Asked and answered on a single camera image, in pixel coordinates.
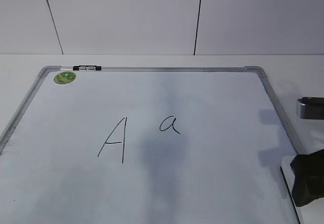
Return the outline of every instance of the white wall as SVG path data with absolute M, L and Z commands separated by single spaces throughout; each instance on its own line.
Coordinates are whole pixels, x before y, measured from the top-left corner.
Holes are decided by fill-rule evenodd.
M 0 53 L 61 53 L 46 0 L 0 0 Z
M 64 54 L 194 53 L 199 0 L 49 0 Z M 0 53 L 61 53 L 46 0 L 0 0 Z M 196 54 L 324 54 L 324 0 L 202 0 Z
M 64 54 L 193 54 L 199 0 L 49 0 Z
M 196 54 L 323 54 L 324 0 L 202 0 Z

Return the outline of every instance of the table surface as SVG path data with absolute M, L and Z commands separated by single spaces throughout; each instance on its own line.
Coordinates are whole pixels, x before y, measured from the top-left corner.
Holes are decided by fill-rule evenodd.
M 241 67 L 264 68 L 269 81 L 308 153 L 324 148 L 324 121 L 297 117 L 297 99 L 324 95 L 324 55 L 252 56 L 111 56 L 0 55 L 0 132 L 47 65 L 107 67 Z

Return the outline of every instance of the green sticker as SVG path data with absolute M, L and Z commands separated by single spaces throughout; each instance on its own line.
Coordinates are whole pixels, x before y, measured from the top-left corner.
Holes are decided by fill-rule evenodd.
M 57 74 L 54 77 L 54 82 L 57 84 L 68 84 L 72 81 L 74 81 L 76 78 L 76 74 L 70 71 L 62 72 Z

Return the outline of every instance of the whiteboard surface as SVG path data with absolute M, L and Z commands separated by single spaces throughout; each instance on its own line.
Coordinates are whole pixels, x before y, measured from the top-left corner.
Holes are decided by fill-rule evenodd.
M 256 74 L 56 74 L 0 156 L 1 223 L 297 223 L 279 171 L 295 151 Z M 180 134 L 159 130 L 171 115 Z M 123 117 L 124 163 L 122 144 L 97 157 Z

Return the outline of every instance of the black object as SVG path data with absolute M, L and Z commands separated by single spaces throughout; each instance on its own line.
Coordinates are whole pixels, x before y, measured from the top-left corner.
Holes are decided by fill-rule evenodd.
M 295 174 L 292 197 L 297 207 L 324 197 L 324 150 L 297 155 L 290 166 Z
M 96 65 L 79 65 L 79 66 L 73 66 L 73 70 L 100 71 L 101 70 L 101 66 L 96 66 Z
M 324 120 L 324 98 L 303 97 L 298 99 L 297 114 L 302 119 Z

